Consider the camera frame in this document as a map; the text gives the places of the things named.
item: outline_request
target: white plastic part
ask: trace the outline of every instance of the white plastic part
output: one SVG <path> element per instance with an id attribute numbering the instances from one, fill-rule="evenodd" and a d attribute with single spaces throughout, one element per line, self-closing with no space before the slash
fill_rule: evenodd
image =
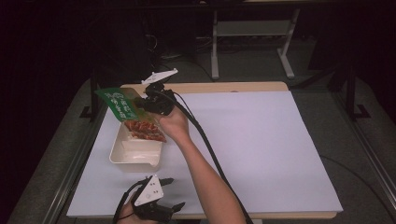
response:
<path id="1" fill-rule="evenodd" d="M 166 72 L 161 72 L 161 73 L 152 73 L 152 75 L 150 77 L 148 77 L 148 79 L 142 80 L 142 84 L 154 83 L 154 82 L 162 80 L 166 77 L 170 77 L 170 76 L 176 74 L 177 72 L 178 72 L 177 69 L 174 68 L 174 70 L 171 70 L 171 71 L 166 71 Z"/>
<path id="2" fill-rule="evenodd" d="M 154 175 L 146 187 L 143 189 L 142 193 L 134 202 L 135 206 L 139 206 L 141 204 L 150 203 L 152 201 L 161 199 L 163 197 L 163 188 L 160 184 L 160 179 L 158 176 Z"/>

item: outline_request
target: hand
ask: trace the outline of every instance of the hand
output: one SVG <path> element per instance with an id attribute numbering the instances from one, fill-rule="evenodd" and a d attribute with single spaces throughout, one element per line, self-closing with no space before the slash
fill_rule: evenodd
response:
<path id="1" fill-rule="evenodd" d="M 190 138 L 189 122 L 183 112 L 176 106 L 168 116 L 151 115 L 160 123 L 163 131 L 175 142 Z"/>
<path id="2" fill-rule="evenodd" d="M 153 220 L 142 220 L 137 215 L 134 215 L 134 209 L 132 208 L 131 199 L 122 208 L 117 224 L 157 224 L 157 221 Z"/>

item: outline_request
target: snack bag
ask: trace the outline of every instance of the snack bag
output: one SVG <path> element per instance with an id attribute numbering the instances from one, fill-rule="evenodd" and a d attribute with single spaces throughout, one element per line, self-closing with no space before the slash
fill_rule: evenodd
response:
<path id="1" fill-rule="evenodd" d="M 108 88 L 95 92 L 113 111 L 116 118 L 125 125 L 133 138 L 166 142 L 156 120 L 144 109 L 138 108 L 134 100 L 141 98 L 132 88 Z"/>

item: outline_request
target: table leg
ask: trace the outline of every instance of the table leg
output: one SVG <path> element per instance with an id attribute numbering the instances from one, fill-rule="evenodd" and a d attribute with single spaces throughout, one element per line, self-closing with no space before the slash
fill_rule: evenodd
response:
<path id="1" fill-rule="evenodd" d="M 295 9 L 290 21 L 288 32 L 286 33 L 286 42 L 281 49 L 277 50 L 277 54 L 279 55 L 280 61 L 282 62 L 283 68 L 285 69 L 286 76 L 290 79 L 294 78 L 294 73 L 293 70 L 291 69 L 286 53 L 288 52 L 289 44 L 291 38 L 293 37 L 294 28 L 296 26 L 299 14 L 300 14 L 300 9 L 299 8 Z"/>
<path id="2" fill-rule="evenodd" d="M 215 10 L 213 17 L 213 47 L 211 55 L 212 64 L 212 78 L 219 79 L 219 65 L 218 65 L 218 12 Z"/>

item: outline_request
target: forearm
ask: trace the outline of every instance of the forearm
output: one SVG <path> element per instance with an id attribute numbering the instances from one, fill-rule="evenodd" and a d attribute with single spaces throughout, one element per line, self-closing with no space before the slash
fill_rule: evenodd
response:
<path id="1" fill-rule="evenodd" d="M 233 192 L 203 157 L 189 137 L 177 141 L 189 166 L 201 206 L 211 223 L 245 223 Z"/>

